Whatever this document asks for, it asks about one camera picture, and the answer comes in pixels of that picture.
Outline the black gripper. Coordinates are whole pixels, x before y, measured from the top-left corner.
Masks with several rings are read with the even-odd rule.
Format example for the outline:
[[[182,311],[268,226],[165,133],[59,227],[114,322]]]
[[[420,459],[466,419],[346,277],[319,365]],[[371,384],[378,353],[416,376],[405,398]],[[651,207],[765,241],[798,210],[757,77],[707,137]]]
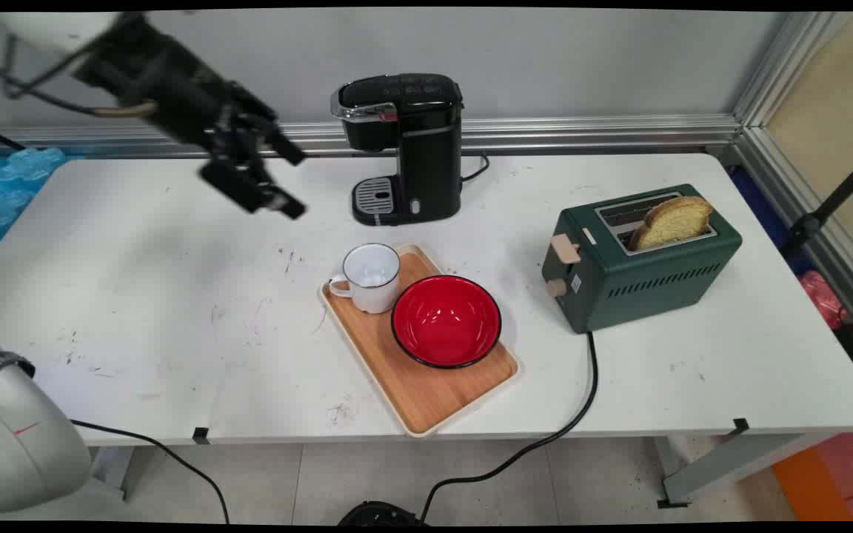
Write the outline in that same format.
[[[224,80],[142,13],[122,13],[74,72],[123,107],[152,102],[142,121],[173,141],[210,154],[200,178],[245,212],[279,212],[295,220],[307,206],[278,186],[258,149],[265,145],[293,166],[306,154],[278,125],[274,111],[234,81]]]

